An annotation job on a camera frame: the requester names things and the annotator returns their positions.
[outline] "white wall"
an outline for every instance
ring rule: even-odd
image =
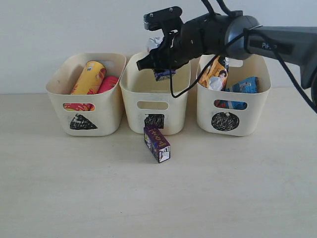
[[[317,25],[315,0],[226,3],[263,25]],[[200,0],[2,0],[0,93],[45,92],[51,75],[76,53],[143,51],[149,36],[161,34],[144,30],[143,15],[174,5],[183,8],[183,21],[206,13]],[[267,63],[274,86],[291,85],[276,61]]]

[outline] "black triangle sticker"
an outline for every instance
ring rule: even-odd
[[[93,130],[98,129],[95,124],[85,118],[83,115],[76,114],[74,119],[70,123],[70,129],[72,130]]]

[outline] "white plastic basket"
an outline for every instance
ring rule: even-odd
[[[212,59],[213,56],[201,56],[199,61],[197,76],[204,66]],[[256,76],[258,78],[257,94],[232,93],[213,91],[204,86],[198,85],[197,90],[197,123],[205,131],[228,134],[235,136],[246,136],[252,134],[258,124],[262,109],[265,105],[266,98],[271,89],[271,81],[267,70],[266,63],[261,56],[253,55],[247,60],[240,61],[243,65],[236,67],[237,61],[229,60],[229,76],[227,87],[230,87],[248,77]],[[214,105],[216,100],[226,100],[247,103],[245,110],[234,110],[217,108]],[[214,122],[220,116],[229,116],[228,120],[234,121],[235,125],[230,130],[224,127],[224,130],[216,129]]]
[[[82,53],[67,59],[47,83],[46,90],[60,120],[61,126],[69,135],[105,136],[114,133],[120,126],[124,105],[119,83],[111,90],[95,95],[70,95],[85,64],[95,60],[102,63],[106,76],[120,79],[126,64],[126,57],[120,54]],[[64,103],[90,103],[95,106],[91,112],[74,112],[64,109]],[[71,129],[74,121],[84,121],[93,125]]]
[[[155,123],[163,135],[177,134],[184,127],[187,93],[175,99],[170,93],[170,81],[156,82],[153,71],[139,71],[136,62],[148,53],[132,56],[125,68],[120,87],[130,128],[143,133],[145,125]],[[190,84],[190,63],[176,71],[173,76],[174,94]]]

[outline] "pringles can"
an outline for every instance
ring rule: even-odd
[[[71,95],[92,95],[96,94],[106,75],[106,68],[97,61],[86,63],[79,79],[77,80]],[[68,111],[89,111],[89,103],[65,103],[64,108]]]

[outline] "table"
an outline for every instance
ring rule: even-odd
[[[255,133],[207,133],[189,95],[158,164],[124,116],[105,137],[64,133],[46,94],[0,95],[2,238],[315,238],[317,117],[274,88]]]

